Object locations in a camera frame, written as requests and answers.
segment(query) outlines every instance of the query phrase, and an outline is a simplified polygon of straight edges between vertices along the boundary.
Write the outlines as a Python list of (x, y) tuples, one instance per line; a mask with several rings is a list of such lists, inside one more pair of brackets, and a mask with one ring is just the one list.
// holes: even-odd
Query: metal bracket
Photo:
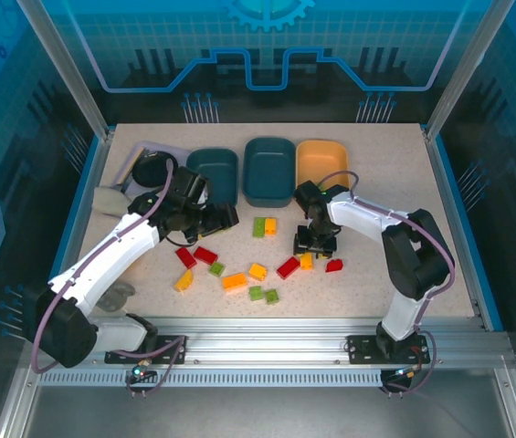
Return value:
[[(418, 348), (419, 354), (411, 349)], [(345, 349), (349, 352), (351, 365), (415, 365), (419, 361), (422, 364), (430, 363), (430, 352), (424, 336), (410, 336), (398, 342), (397, 352), (391, 360), (388, 360), (377, 347), (375, 336), (360, 335), (348, 336)]]
[[(177, 336), (158, 336), (156, 338), (156, 346), (154, 349), (159, 349), (163, 345), (169, 344), (170, 342), (173, 342), (175, 339), (177, 339)], [(174, 362), (175, 365), (182, 365), (184, 364), (184, 357), (186, 355), (186, 337), (184, 337), (183, 346), (181, 347), (181, 350), (178, 353), (178, 356), (176, 357), (176, 361)], [(156, 356), (152, 359), (153, 365), (168, 365), (172, 358), (174, 353), (176, 352), (176, 347), (178, 345), (175, 345), (174, 347), (169, 348), (167, 351), (165, 351), (163, 354)], [(133, 359), (133, 358), (127, 358), (125, 356), (122, 356), (120, 354), (108, 351), (105, 353), (105, 363), (110, 365), (135, 365), (137, 364), (140, 359)]]

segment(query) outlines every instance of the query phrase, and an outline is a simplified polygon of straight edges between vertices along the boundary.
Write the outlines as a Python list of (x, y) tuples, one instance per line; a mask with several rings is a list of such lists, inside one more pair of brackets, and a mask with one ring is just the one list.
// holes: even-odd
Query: lime green block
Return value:
[(254, 237), (263, 237), (266, 235), (266, 218), (256, 217), (254, 219)]
[(266, 304), (276, 304), (279, 302), (278, 292), (276, 289), (266, 291)]
[(219, 262), (214, 262), (214, 264), (209, 267), (209, 272), (214, 276), (221, 276), (223, 271), (225, 271), (225, 265), (222, 265)]
[(249, 298), (252, 301), (264, 299), (264, 291), (261, 290), (261, 286), (252, 286), (249, 288)]

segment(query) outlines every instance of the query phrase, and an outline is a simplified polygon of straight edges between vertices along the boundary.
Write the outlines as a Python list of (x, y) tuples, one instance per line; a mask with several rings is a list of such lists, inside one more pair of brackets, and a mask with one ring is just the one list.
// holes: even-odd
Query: speckled tabletop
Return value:
[[(357, 192), (365, 199), (395, 210), (431, 212), (453, 255), (457, 258), (444, 208), (426, 153), (420, 127), (415, 124), (120, 124), (108, 156), (101, 186), (111, 185), (116, 173), (138, 141), (154, 141), (187, 149), (227, 147), (239, 157), (240, 171), (246, 143), (260, 136), (285, 137), (295, 144), (307, 139), (342, 143), (349, 152), (351, 168), (361, 176)], [(394, 288), (387, 275), (383, 249), (353, 230), (343, 229), (336, 253), (345, 263), (341, 272), (325, 274), (326, 262), (315, 260), (312, 271), (296, 271), (281, 280), (276, 269), (292, 256), (292, 239), (298, 224), (305, 224), (294, 202), (283, 209), (249, 206), (241, 190), (237, 204), (239, 224), (203, 239), (201, 245), (219, 255), (224, 276), (247, 272), (252, 263), (269, 270), (262, 283), (248, 285), (276, 288), (280, 301), (266, 305), (250, 301), (247, 287), (236, 294), (224, 293), (220, 279), (199, 262), (193, 268), (194, 283), (183, 295), (173, 289), (185, 268), (174, 246), (163, 242), (137, 260), (121, 277), (136, 288), (125, 310), (144, 317), (285, 317), (347, 318), (381, 317), (387, 311)], [(253, 219), (278, 219), (275, 236), (252, 237)], [(81, 254), (86, 254), (116, 225), (114, 217), (92, 213)], [(462, 272), (446, 294), (435, 299), (428, 315), (472, 316), (473, 311)]]

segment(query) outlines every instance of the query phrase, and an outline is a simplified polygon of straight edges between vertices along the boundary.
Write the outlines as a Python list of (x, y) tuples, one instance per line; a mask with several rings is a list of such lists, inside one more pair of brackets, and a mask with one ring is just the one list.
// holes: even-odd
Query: red block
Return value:
[(183, 265), (186, 266), (187, 269), (190, 269), (194, 265), (196, 265), (196, 260), (191, 253), (188, 252), (188, 249), (181, 248), (176, 250), (176, 255), (181, 259)]
[(196, 248), (196, 251), (193, 254), (193, 256), (195, 256), (195, 258), (198, 258), (202, 262), (207, 263), (208, 265), (214, 264), (214, 262), (216, 262), (218, 258), (217, 254), (212, 253), (208, 249), (204, 249), (202, 246)]
[(276, 272), (278, 272), (278, 275), (282, 278), (282, 280), (285, 280), (299, 267), (300, 260), (296, 257), (291, 257), (284, 265), (280, 266)]
[(341, 269), (342, 269), (342, 260), (340, 258), (337, 258), (336, 260), (331, 260), (329, 263), (327, 263), (326, 272), (335, 272), (335, 271), (340, 271)]

